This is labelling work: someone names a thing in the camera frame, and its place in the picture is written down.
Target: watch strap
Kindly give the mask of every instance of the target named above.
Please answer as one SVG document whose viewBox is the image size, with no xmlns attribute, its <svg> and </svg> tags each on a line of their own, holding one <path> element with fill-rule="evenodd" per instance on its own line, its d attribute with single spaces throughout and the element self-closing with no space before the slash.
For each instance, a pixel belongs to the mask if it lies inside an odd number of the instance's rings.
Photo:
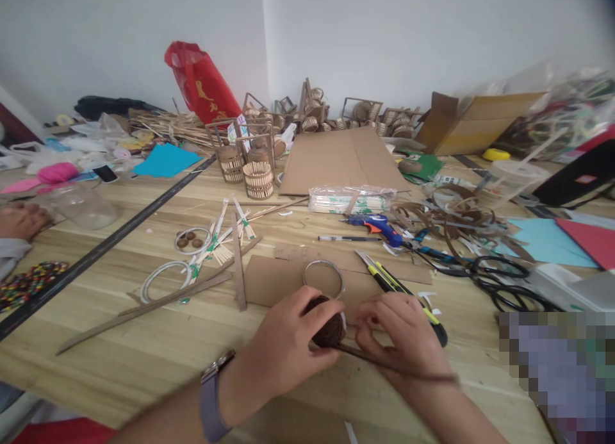
<svg viewBox="0 0 615 444">
<path fill-rule="evenodd" d="M 218 372 L 212 372 L 201 386 L 201 424 L 210 443 L 220 441 L 230 429 L 222 421 L 218 405 Z"/>
</svg>

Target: black speaker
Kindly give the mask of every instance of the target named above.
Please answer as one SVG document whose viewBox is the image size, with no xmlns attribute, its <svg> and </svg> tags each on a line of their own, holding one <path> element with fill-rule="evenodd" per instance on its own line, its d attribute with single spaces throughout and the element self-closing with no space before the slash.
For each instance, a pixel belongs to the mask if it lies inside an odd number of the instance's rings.
<svg viewBox="0 0 615 444">
<path fill-rule="evenodd" d="M 540 185 L 534 195 L 543 204 L 561 206 L 591 193 L 615 178 L 615 139 L 607 140 L 566 165 Z"/>
</svg>

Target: colorful bead string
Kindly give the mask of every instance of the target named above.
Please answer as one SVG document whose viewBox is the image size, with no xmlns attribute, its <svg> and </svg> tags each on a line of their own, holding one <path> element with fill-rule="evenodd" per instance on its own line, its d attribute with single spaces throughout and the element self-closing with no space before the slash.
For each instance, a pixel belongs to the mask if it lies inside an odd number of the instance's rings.
<svg viewBox="0 0 615 444">
<path fill-rule="evenodd" d="M 68 267 L 65 261 L 44 261 L 0 283 L 0 313 L 22 306 Z"/>
</svg>

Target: wristwatch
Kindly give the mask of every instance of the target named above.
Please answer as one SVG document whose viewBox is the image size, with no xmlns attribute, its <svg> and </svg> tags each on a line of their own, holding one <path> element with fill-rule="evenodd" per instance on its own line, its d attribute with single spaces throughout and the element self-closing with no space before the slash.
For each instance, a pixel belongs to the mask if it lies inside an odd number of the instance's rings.
<svg viewBox="0 0 615 444">
<path fill-rule="evenodd" d="M 210 443 L 220 441 L 230 431 L 220 416 L 218 406 L 218 373 L 235 357 L 235 350 L 230 350 L 214 361 L 201 377 L 201 424 L 203 434 Z"/>
</svg>

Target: metal ruler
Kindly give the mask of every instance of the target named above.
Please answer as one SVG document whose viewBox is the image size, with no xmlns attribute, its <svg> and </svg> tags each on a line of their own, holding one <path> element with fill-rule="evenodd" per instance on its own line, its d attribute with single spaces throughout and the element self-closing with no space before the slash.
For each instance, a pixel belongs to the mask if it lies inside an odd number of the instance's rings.
<svg viewBox="0 0 615 444">
<path fill-rule="evenodd" d="M 64 274 L 58 276 L 58 278 L 53 281 L 51 285 L 42 289 L 31 300 L 27 301 L 21 307 L 17 308 L 10 315 L 8 315 L 6 319 L 0 322 L 0 341 L 3 341 L 7 336 L 11 335 L 16 328 L 27 321 L 29 317 L 47 304 L 49 300 L 59 294 L 67 285 L 77 279 L 79 275 L 96 263 L 99 258 L 114 248 L 116 244 L 134 231 L 137 226 L 143 223 L 156 210 L 166 204 L 169 199 L 175 196 L 175 194 L 181 191 L 188 183 L 199 176 L 199 174 L 208 168 L 215 160 L 216 156 L 214 155 L 210 159 L 207 159 L 205 162 L 200 164 L 192 170 L 191 173 L 179 180 L 168 191 L 158 197 L 154 202 L 137 213 L 133 218 L 128 220 L 128 222 L 111 234 L 111 236 L 107 237 L 107 239 L 94 247 L 90 252 L 77 261 L 77 263 L 72 265 Z"/>
<path fill-rule="evenodd" d="M 478 165 L 473 160 L 467 158 L 466 156 L 454 156 L 454 158 L 457 159 L 459 162 L 461 162 L 466 167 L 468 167 L 469 169 L 476 169 L 474 170 L 474 172 L 476 172 L 479 176 L 483 178 L 485 178 L 485 175 L 489 173 L 489 170 L 482 168 L 480 165 Z M 536 206 L 536 207 L 521 206 L 521 207 L 527 208 L 530 212 L 535 214 L 535 216 L 537 216 L 538 218 L 559 218 L 558 214 L 556 214 L 554 211 L 544 206 Z"/>
</svg>

